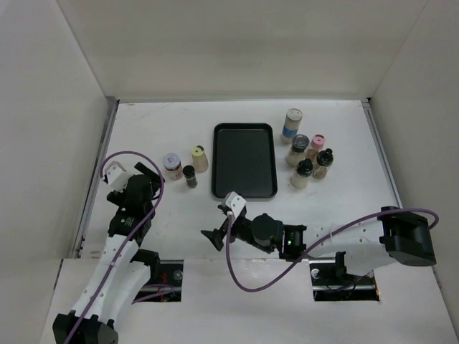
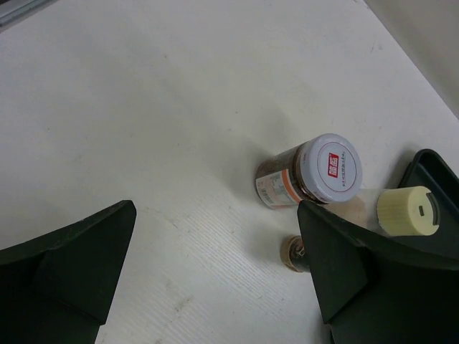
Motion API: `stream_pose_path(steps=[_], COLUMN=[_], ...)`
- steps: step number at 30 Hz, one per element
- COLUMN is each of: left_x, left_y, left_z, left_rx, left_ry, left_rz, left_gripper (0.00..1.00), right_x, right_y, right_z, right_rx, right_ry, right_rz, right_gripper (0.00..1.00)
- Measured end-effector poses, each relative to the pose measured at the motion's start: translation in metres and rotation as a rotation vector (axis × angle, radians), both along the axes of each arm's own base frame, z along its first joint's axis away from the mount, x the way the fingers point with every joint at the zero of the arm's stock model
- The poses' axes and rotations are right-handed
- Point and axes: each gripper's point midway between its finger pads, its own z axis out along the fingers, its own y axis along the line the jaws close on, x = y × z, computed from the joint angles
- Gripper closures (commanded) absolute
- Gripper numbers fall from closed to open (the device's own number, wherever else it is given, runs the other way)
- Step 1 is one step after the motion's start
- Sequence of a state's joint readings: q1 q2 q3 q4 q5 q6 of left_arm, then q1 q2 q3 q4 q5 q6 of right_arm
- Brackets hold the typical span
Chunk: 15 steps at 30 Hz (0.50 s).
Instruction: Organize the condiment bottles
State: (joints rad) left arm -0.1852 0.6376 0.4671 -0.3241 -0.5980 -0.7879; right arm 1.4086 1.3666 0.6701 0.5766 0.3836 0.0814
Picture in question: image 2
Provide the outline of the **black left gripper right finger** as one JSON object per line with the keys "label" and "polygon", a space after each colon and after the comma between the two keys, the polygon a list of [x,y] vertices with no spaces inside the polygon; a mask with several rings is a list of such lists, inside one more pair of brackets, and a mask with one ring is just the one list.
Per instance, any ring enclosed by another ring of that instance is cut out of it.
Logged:
{"label": "black left gripper right finger", "polygon": [[396,242],[304,201],[298,223],[334,343],[456,343],[458,261]]}

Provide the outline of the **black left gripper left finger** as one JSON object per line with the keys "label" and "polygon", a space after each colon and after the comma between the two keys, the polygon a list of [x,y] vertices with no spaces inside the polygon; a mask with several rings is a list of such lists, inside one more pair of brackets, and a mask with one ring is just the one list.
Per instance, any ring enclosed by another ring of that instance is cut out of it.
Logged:
{"label": "black left gripper left finger", "polygon": [[131,200],[1,251],[2,343],[94,343],[136,222]]}

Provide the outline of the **small black-cap dark bottle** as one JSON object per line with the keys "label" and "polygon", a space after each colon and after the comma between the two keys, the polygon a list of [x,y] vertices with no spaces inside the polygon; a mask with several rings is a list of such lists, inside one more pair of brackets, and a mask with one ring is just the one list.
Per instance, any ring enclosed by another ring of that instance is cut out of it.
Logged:
{"label": "small black-cap dark bottle", "polygon": [[308,257],[300,235],[285,238],[280,246],[280,260],[297,273],[310,272]]}

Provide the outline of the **yellow-cap clear spice bottle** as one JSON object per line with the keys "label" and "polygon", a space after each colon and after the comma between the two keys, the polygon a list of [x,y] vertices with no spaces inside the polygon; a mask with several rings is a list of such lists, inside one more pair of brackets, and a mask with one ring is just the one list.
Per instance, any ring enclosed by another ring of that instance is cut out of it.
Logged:
{"label": "yellow-cap clear spice bottle", "polygon": [[440,227],[440,207],[424,186],[362,189],[352,199],[324,208],[383,237],[427,237]]}

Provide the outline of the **white-lid brown spice jar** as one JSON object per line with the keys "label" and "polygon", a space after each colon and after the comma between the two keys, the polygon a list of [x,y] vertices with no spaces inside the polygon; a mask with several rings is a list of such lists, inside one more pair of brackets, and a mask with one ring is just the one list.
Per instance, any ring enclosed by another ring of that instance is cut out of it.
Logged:
{"label": "white-lid brown spice jar", "polygon": [[341,203],[361,188],[363,172],[355,147],[326,133],[262,162],[255,174],[260,199],[272,209]]}

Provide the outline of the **black plastic tray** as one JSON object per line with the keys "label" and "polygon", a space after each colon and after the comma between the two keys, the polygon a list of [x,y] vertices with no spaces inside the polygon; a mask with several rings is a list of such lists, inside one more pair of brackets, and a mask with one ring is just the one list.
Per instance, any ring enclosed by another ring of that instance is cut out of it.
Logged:
{"label": "black plastic tray", "polygon": [[425,186],[440,206],[440,225],[458,229],[458,177],[432,149],[419,150],[408,164],[399,188]]}

